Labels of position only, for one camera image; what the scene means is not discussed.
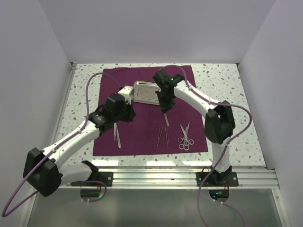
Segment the steel scalpel handle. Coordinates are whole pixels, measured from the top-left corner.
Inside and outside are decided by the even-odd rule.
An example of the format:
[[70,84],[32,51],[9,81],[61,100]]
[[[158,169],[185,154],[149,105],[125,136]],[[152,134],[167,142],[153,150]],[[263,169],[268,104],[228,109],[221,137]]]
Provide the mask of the steel scalpel handle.
[[168,121],[167,113],[164,113],[163,115],[164,115],[166,125],[169,127],[169,121]]

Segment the steel straight probe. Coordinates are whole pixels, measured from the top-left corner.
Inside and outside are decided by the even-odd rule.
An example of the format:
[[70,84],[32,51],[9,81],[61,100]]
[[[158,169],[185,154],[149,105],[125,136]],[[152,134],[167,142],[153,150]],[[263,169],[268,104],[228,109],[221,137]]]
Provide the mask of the steel straight probe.
[[121,148],[121,140],[120,140],[120,135],[119,135],[118,128],[116,130],[116,141],[117,141],[118,147]]

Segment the purple cloth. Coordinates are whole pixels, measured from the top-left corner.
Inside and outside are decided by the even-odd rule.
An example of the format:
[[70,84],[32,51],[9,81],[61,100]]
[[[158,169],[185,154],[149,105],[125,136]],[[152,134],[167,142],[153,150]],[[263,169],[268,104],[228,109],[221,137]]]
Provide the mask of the purple cloth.
[[[160,70],[159,67],[113,68],[103,72],[112,76],[103,76],[100,84],[99,105],[117,92],[117,84],[132,86],[136,81],[152,82],[152,77]],[[179,149],[178,138],[183,135],[180,124],[185,128],[189,125],[188,136],[194,144],[189,152],[207,152],[202,116],[189,104],[181,99],[175,100],[176,105],[167,112],[169,121],[169,149],[167,149],[165,128],[167,127],[161,109],[156,105],[134,103],[136,116],[132,122],[118,122],[121,148],[114,141],[114,130],[110,129],[94,141],[94,156],[137,156],[164,155],[183,153]],[[161,140],[157,146],[159,126],[164,126]]]

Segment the fine pointed steel tweezers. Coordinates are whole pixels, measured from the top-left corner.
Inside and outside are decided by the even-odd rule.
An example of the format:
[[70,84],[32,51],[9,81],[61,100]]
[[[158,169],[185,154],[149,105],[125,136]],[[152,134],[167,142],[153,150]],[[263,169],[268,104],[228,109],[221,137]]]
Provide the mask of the fine pointed steel tweezers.
[[162,132],[163,132],[163,128],[164,128],[164,126],[159,126],[158,137],[157,137],[157,146],[159,145],[159,142],[161,140],[161,135],[162,135]]

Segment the steel forceps with rings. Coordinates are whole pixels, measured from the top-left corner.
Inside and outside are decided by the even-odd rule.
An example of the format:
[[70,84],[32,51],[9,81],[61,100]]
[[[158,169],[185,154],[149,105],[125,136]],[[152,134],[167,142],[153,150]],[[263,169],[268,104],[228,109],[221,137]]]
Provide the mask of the steel forceps with rings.
[[183,137],[179,137],[178,138],[178,142],[179,143],[189,143],[189,138],[188,138],[188,126],[187,127],[183,127],[181,124],[180,124],[180,128],[181,128],[181,131],[183,133]]

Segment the small steel ring scissors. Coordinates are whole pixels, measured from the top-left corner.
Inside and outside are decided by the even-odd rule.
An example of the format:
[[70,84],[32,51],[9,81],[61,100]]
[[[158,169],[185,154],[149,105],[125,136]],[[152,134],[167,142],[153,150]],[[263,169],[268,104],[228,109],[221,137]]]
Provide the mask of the small steel ring scissors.
[[187,145],[193,145],[194,141],[188,137],[187,128],[184,129],[182,125],[180,125],[180,128],[181,128],[181,131],[183,133],[183,137],[182,138],[178,138],[178,142],[179,143],[183,143],[186,146]]

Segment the steel surgical scissors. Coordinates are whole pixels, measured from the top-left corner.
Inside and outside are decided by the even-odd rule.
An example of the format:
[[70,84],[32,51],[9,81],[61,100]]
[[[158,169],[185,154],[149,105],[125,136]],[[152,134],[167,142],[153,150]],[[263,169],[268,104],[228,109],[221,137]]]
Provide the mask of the steel surgical scissors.
[[189,139],[187,137],[186,131],[184,130],[184,128],[182,126],[181,126],[181,131],[183,133],[183,137],[178,138],[178,143],[179,143],[178,147],[181,150],[188,151],[189,147],[190,147],[190,142],[189,142]]

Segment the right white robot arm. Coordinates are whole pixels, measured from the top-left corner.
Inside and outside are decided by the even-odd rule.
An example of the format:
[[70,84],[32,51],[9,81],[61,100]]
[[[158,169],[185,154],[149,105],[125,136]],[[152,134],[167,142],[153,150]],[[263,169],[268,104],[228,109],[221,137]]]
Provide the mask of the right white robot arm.
[[223,185],[232,173],[228,142],[232,138],[235,120],[229,102],[218,102],[197,90],[183,77],[154,79],[160,88],[156,92],[160,108],[166,113],[179,98],[197,110],[205,120],[204,132],[212,144],[213,162],[210,177],[215,185]]

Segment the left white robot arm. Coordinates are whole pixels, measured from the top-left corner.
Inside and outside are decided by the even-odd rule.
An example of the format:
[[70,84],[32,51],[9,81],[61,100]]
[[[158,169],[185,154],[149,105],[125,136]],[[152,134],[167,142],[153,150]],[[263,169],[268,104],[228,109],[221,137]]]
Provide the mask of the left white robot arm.
[[98,169],[89,161],[75,165],[75,173],[65,173],[63,164],[86,144],[112,129],[116,122],[132,122],[134,117],[131,101],[126,101],[122,96],[109,97],[70,134],[43,150],[31,149],[25,162],[24,180],[44,197],[67,183],[83,181],[89,186],[95,185]]

